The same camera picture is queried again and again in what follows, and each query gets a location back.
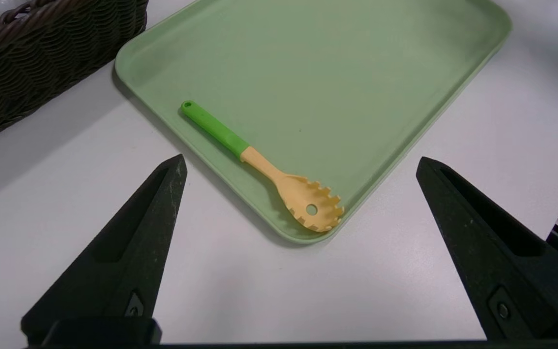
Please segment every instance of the dark brown basket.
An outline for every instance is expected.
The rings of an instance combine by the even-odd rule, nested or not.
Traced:
[[[113,60],[148,0],[33,0],[0,16],[0,131]]]

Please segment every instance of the yellow spoon head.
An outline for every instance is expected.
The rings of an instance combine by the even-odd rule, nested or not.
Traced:
[[[292,216],[314,232],[328,232],[341,222],[343,207],[337,207],[339,196],[330,196],[330,188],[319,182],[288,174],[275,183],[277,191]]]

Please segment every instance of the table surface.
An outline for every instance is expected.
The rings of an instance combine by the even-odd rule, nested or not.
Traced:
[[[148,25],[188,0],[155,0]],[[500,1],[501,51],[335,238],[279,238],[113,64],[0,133],[0,348],[164,159],[188,179],[155,318],[163,342],[484,338],[415,179],[442,161],[545,238],[558,217],[558,1]]]

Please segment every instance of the green tray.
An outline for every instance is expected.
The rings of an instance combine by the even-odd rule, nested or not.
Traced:
[[[277,233],[315,243],[354,214],[511,27],[488,0],[198,0],[128,42],[115,69]],[[330,186],[343,223],[328,234],[301,227],[270,181],[182,114],[187,99],[284,172]]]

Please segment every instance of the handle hole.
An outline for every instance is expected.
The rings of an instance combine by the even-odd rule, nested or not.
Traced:
[[[317,207],[316,205],[307,205],[307,213],[310,216],[316,216],[317,214]]]

